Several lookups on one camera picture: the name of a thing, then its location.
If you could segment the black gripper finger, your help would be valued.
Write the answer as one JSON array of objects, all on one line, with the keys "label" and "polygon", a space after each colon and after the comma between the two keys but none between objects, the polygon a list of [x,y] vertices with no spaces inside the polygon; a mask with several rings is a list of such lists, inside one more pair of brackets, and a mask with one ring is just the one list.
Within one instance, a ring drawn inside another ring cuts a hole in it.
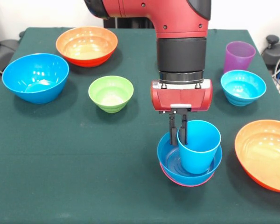
[{"label": "black gripper finger", "polygon": [[169,134],[170,134],[170,144],[173,146],[177,145],[177,129],[175,126],[175,115],[172,113],[169,115]]},{"label": "black gripper finger", "polygon": [[187,114],[182,115],[182,125],[179,129],[179,140],[183,145],[187,145]]}]

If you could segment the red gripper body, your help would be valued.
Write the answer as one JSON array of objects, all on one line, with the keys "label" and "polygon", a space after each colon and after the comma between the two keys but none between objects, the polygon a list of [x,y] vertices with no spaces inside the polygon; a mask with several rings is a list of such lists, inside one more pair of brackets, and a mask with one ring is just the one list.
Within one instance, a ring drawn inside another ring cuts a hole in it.
[{"label": "red gripper body", "polygon": [[151,83],[153,107],[160,112],[188,109],[191,112],[207,111],[212,101],[213,86],[209,79],[199,84],[164,84],[158,80]]}]

